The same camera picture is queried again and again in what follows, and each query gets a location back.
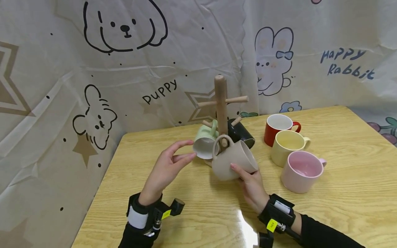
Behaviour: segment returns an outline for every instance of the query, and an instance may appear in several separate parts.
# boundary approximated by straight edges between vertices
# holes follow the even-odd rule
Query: hand
[[[230,167],[240,176],[239,183],[246,202],[257,214],[262,213],[270,197],[263,187],[260,171],[258,170],[253,174],[249,174],[234,163],[232,163]]]
[[[156,202],[178,173],[192,162],[196,153],[174,155],[179,148],[191,145],[193,145],[192,140],[177,141],[161,152],[139,195],[138,202],[141,205],[147,206]]]

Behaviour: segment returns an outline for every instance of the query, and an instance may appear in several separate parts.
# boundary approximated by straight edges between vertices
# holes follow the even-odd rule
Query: wooden table
[[[256,139],[252,152],[265,189],[349,235],[366,247],[397,244],[397,149],[352,111],[342,106],[286,113],[311,138],[308,151],[328,161],[310,192],[294,194],[280,182],[281,168],[263,142],[267,116],[242,123]],[[129,196],[139,192],[158,154],[175,140],[193,139],[199,125],[126,134],[113,157],[73,247],[114,248],[126,224]],[[191,152],[184,148],[180,152]],[[163,221],[154,247],[252,248],[264,231],[235,181],[220,182],[211,168],[195,159],[164,191],[163,201],[180,198],[181,215]],[[287,235],[276,235],[274,247],[299,247]]]

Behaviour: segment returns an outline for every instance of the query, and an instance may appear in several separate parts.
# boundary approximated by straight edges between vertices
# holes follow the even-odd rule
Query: yellow mug
[[[270,157],[279,167],[284,167],[288,155],[294,151],[308,148],[310,139],[291,130],[283,130],[276,134]]]

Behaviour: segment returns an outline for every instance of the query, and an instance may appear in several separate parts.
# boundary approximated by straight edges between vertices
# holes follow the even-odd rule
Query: pink mug
[[[289,191],[302,194],[310,190],[321,176],[327,161],[306,151],[295,151],[288,155],[281,182]]]

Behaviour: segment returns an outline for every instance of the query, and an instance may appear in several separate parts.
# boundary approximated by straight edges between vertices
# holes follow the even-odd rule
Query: yellow label
[[[161,217],[161,220],[167,218],[170,215],[171,215],[171,210],[165,211],[164,214],[163,214],[163,217]]]
[[[275,221],[274,219],[270,219],[266,228],[273,233],[276,227],[277,227],[277,221]]]

